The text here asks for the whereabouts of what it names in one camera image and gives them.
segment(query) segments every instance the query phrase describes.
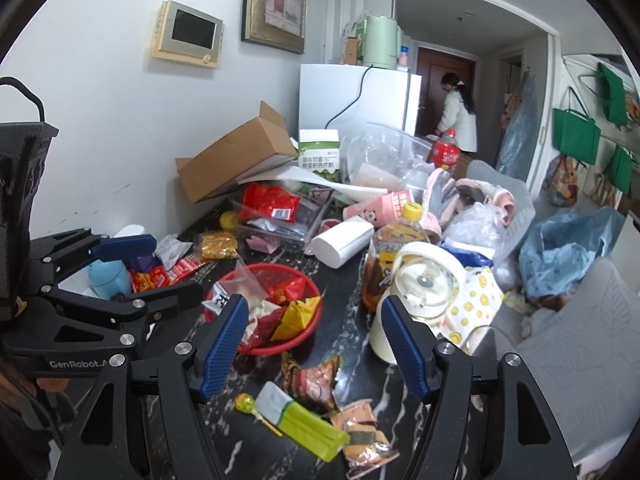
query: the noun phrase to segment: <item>white coat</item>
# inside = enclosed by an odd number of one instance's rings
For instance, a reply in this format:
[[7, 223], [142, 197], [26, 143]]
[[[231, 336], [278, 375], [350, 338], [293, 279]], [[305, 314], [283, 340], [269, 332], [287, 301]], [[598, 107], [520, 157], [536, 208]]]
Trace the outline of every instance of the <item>white coat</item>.
[[456, 131], [456, 142], [463, 152], [475, 153], [478, 150], [476, 115], [466, 111], [462, 96], [455, 88], [444, 99], [444, 111], [438, 124], [438, 129], [443, 133], [450, 128]]

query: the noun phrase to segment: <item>blue gripper pad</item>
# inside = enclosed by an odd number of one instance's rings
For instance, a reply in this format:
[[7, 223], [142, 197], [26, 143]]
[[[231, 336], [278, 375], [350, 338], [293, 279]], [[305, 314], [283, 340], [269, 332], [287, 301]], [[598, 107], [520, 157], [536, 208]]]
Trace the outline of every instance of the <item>blue gripper pad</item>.
[[158, 242], [152, 235], [105, 238], [92, 249], [92, 255], [104, 262], [133, 260], [142, 256], [151, 256], [157, 246]]
[[[401, 316], [400, 312], [398, 312], [399, 308], [404, 310], [405, 316]], [[386, 298], [382, 304], [380, 315], [382, 316], [382, 328], [385, 331], [396, 362], [398, 362], [404, 384], [406, 384], [412, 396], [422, 401], [430, 392], [426, 381], [426, 366], [424, 358], [415, 345], [403, 317], [407, 318], [410, 323], [414, 321], [411, 320], [400, 300], [395, 297]]]
[[233, 294], [218, 319], [201, 328], [208, 329], [209, 333], [198, 345], [190, 381], [191, 391], [200, 402], [209, 402], [222, 389], [248, 322], [246, 299], [240, 294]]

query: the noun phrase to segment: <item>picture frame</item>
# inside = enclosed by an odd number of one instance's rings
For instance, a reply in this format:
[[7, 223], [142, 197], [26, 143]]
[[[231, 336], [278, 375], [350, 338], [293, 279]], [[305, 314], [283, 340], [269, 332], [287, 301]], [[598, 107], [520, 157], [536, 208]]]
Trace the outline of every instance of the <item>picture frame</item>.
[[306, 0], [244, 0], [242, 40], [305, 51]]

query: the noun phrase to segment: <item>red basket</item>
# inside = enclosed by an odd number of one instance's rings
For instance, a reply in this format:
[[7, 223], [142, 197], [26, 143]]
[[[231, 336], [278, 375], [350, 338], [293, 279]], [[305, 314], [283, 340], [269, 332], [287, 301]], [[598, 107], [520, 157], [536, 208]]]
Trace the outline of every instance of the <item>red basket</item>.
[[[260, 283], [264, 290], [267, 290], [270, 286], [277, 285], [279, 283], [284, 282], [285, 280], [290, 280], [291, 278], [304, 278], [306, 282], [305, 287], [305, 295], [304, 298], [316, 298], [320, 296], [320, 290], [316, 287], [316, 284], [308, 277], [304, 272], [300, 272], [299, 270], [293, 269], [292, 267], [288, 267], [286, 265], [281, 264], [251, 264], [246, 266], [247, 269], [251, 271], [251, 273], [255, 276], [256, 280]], [[220, 278], [220, 282], [224, 282], [225, 280], [232, 280], [236, 276], [236, 272], [232, 270], [228, 274], [225, 274], [222, 278]], [[207, 299], [210, 300], [212, 298], [213, 291], [209, 291], [207, 295]], [[212, 313], [208, 308], [204, 307], [204, 316], [207, 321], [212, 321], [216, 319], [215, 314]], [[267, 343], [264, 346], [260, 346], [259, 348], [251, 348], [249, 350], [241, 350], [238, 349], [238, 352], [245, 355], [255, 355], [255, 356], [267, 356], [267, 355], [277, 355], [282, 352], [286, 352], [287, 350], [291, 350], [295, 348], [300, 343], [305, 341], [309, 336], [312, 335], [313, 332], [316, 331], [316, 327], [318, 323], [320, 323], [320, 318], [322, 317], [322, 300], [316, 308], [316, 313], [309, 325], [295, 338], [289, 339], [284, 343]]]

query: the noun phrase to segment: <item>yellow snack bag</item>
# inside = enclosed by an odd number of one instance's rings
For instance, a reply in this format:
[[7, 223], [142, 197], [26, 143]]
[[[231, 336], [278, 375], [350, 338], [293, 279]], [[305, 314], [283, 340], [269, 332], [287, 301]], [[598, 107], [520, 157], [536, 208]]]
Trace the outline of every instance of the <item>yellow snack bag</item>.
[[319, 296], [289, 303], [271, 340], [283, 341], [297, 336], [311, 323], [319, 304]]

